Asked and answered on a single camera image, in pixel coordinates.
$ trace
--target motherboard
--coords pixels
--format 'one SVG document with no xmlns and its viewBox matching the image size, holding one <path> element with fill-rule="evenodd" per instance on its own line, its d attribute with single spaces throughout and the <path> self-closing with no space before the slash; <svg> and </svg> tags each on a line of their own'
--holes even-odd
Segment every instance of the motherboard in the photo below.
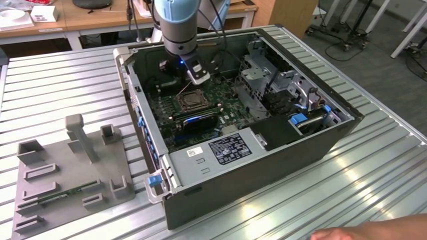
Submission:
<svg viewBox="0 0 427 240">
<path fill-rule="evenodd" d="M 229 134 L 256 121 L 234 92 L 233 78 L 212 77 L 198 86 L 155 85 L 146 99 L 170 152 Z"/>
</svg>

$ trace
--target slotted metal surface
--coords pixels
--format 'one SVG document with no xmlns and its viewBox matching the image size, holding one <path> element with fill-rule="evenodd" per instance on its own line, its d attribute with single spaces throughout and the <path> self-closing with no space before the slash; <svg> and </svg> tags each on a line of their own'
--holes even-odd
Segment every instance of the slotted metal surface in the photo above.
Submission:
<svg viewBox="0 0 427 240">
<path fill-rule="evenodd" d="M 106 123 L 119 127 L 135 198 L 30 239 L 296 240 L 317 228 L 427 213 L 425 137 L 285 29 L 264 30 L 365 115 L 324 158 L 169 231 L 162 206 L 146 198 L 147 169 L 119 90 L 113 48 L 14 58 L 1 68 L 6 78 L 0 112 L 0 240 L 11 232 L 17 143 L 35 138 L 45 145 L 66 139 L 62 118 L 74 113 L 82 114 L 86 133 Z"/>
</svg>

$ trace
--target green circuit board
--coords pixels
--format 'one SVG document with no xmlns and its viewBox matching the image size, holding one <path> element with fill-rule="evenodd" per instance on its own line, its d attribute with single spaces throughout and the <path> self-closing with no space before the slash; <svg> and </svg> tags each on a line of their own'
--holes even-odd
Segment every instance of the green circuit board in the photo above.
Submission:
<svg viewBox="0 0 427 240">
<path fill-rule="evenodd" d="M 158 88 L 146 93 L 149 107 L 169 152 L 221 136 L 221 129 L 226 126 L 234 125 L 238 130 L 256 121 L 237 98 L 233 80 L 213 78 L 200 86 L 190 85 L 180 94 L 177 92 Z M 182 121 L 208 114 L 217 115 L 213 128 L 209 127 L 194 134 L 180 132 Z"/>
</svg>

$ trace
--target floor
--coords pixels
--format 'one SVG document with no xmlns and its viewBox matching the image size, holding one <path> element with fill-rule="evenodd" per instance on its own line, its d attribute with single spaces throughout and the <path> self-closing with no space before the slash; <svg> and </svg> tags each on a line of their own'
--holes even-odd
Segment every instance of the floor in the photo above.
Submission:
<svg viewBox="0 0 427 240">
<path fill-rule="evenodd" d="M 329 9 L 333 0 L 320 0 L 320 7 Z M 346 1 L 341 0 L 334 11 L 328 27 L 338 20 Z M 362 2 L 357 2 L 346 23 L 352 26 L 358 12 L 362 8 Z M 369 8 L 360 29 L 365 29 L 366 25 L 376 14 L 376 9 Z M 384 103 L 384 105 L 427 136 L 427 82 L 410 73 L 406 68 L 406 53 L 402 52 L 396 59 L 389 57 L 400 41 L 405 37 L 401 29 L 406 22 L 401 22 L 389 15 L 382 16 L 376 28 L 369 34 L 369 43 L 364 51 L 349 61 L 341 62 L 330 59 L 325 55 L 325 48 L 338 40 L 314 32 L 310 36 L 305 36 L 302 41 L 308 46 L 344 72 L 344 74 Z M 420 42 L 425 37 L 424 33 L 418 33 L 413 42 Z M 341 51 L 337 47 L 332 47 L 328 51 L 329 55 L 336 59 L 346 59 L 360 51 L 353 48 L 349 52 Z M 427 60 L 420 59 L 427 67 Z M 418 73 L 422 70 L 416 63 L 408 59 L 408 66 Z"/>
</svg>

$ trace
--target human hand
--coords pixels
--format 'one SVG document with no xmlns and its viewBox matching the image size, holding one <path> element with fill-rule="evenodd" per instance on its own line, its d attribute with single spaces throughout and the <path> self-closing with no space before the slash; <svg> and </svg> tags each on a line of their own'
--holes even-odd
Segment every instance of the human hand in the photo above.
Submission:
<svg viewBox="0 0 427 240">
<path fill-rule="evenodd" d="M 309 240 L 370 240 L 354 227 L 330 227 L 313 232 Z"/>
</svg>

